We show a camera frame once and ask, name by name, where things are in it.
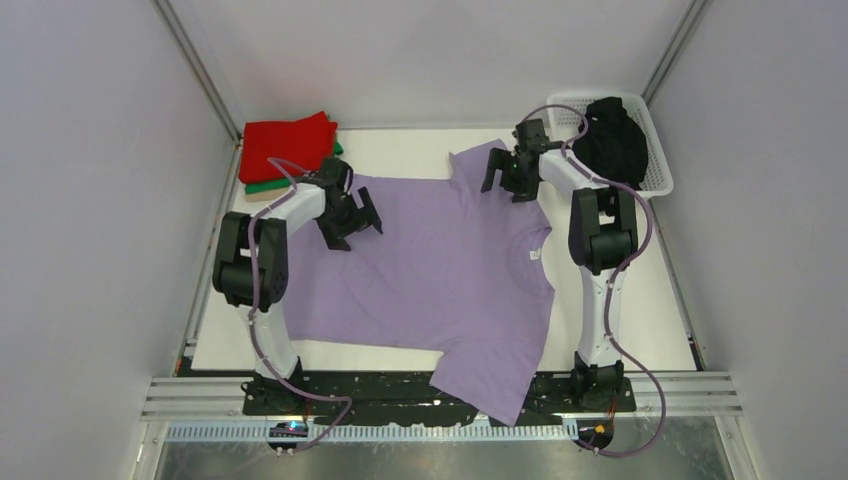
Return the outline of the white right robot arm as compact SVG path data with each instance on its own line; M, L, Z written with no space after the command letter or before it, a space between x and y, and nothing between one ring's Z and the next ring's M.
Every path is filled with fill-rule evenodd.
M481 190L499 186L523 203L536 199L547 182L570 195L568 251L581 275L583 314L568 392L580 408L596 410L624 386L613 337L626 268L639 250L640 197L592 171L566 142L550 139L538 118L518 123L513 135L513 149L491 149Z

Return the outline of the lavender t-shirt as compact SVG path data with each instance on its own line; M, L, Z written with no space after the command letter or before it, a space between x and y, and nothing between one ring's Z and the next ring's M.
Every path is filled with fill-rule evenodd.
M439 352L432 385L511 426L546 343L551 226L538 203L482 191L490 151L451 154L447 179L356 176L381 229L348 251L312 223L292 234L282 306L294 340Z

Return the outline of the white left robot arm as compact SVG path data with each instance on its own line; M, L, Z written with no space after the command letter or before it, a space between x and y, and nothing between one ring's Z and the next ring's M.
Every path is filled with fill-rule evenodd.
M352 167L340 158L322 160L315 171L293 177L292 163L271 157L269 163L289 181L289 189L256 213L230 211L221 221L212 283L236 309L252 345L255 372L271 383L268 400L280 412L298 412L307 392L293 377L300 363L290 339L282 298L289 283L289 237L313 222L326 247L348 251L352 234L382 229L381 218L366 188L352 193Z

